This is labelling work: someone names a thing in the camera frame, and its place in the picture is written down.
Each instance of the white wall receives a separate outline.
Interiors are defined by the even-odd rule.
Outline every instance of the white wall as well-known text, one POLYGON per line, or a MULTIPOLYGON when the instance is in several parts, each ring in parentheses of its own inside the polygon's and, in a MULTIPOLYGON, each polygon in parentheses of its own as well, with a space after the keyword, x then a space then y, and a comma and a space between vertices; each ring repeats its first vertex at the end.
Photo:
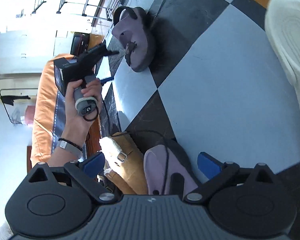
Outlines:
MULTIPOLYGON (((83 5, 66 3, 61 14, 56 14, 60 0, 46 0, 36 14, 31 14, 34 10, 35 0, 0 0, 0 32, 29 29, 34 27, 65 29, 76 32, 90 32, 92 18, 82 17, 83 5), (16 18, 24 9, 25 17, 16 18)), ((86 0, 66 0, 69 2, 85 3, 86 0)), ((89 4, 98 5, 100 0, 89 0, 89 4)), ((87 6, 86 14, 94 15, 96 7, 87 6)))
POLYGON ((0 103, 0 226, 10 196, 26 176, 26 147, 31 145, 31 129, 10 123, 0 103))

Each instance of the logo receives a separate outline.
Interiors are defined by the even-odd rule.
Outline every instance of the logo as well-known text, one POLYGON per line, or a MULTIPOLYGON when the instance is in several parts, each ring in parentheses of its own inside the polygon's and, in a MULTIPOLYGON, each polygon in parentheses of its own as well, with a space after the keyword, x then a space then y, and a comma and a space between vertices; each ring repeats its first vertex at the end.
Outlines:
POLYGON ((156 199, 155 199, 154 197, 148 198, 147 200, 148 200, 149 202, 151 202, 151 203, 154 202, 154 201, 156 201, 156 199))

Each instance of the red object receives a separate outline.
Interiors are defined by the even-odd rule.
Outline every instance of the red object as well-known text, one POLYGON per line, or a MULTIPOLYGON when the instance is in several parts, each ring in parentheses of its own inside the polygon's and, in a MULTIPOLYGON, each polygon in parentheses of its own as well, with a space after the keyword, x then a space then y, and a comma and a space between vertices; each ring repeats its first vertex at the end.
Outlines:
POLYGON ((33 124, 35 106, 28 106, 25 113, 26 124, 33 124))

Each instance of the black bracelet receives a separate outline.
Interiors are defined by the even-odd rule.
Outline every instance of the black bracelet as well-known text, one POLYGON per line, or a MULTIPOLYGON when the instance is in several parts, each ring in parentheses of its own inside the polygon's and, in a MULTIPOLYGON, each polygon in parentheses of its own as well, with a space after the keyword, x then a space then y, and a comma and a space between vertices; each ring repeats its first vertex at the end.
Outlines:
POLYGON ((76 145, 75 143, 73 143, 73 142, 71 142, 71 141, 69 141, 69 140, 67 140, 67 139, 59 138, 58 141, 65 141, 65 142, 71 144, 72 146, 78 148, 80 151, 82 151, 82 148, 81 148, 79 145, 76 145))

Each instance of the gray handle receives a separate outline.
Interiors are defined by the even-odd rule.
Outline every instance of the gray handle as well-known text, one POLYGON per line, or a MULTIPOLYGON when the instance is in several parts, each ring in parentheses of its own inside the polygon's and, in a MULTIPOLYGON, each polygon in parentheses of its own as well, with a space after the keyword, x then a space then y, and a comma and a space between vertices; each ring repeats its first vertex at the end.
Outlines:
MULTIPOLYGON (((87 84, 95 79, 97 79, 95 75, 86 76, 84 78, 87 84)), ((80 116, 90 114, 97 108, 97 100, 95 98, 92 98, 93 100, 91 98, 82 99, 83 94, 81 93, 81 89, 84 87, 80 86, 74 90, 75 108, 80 116)))

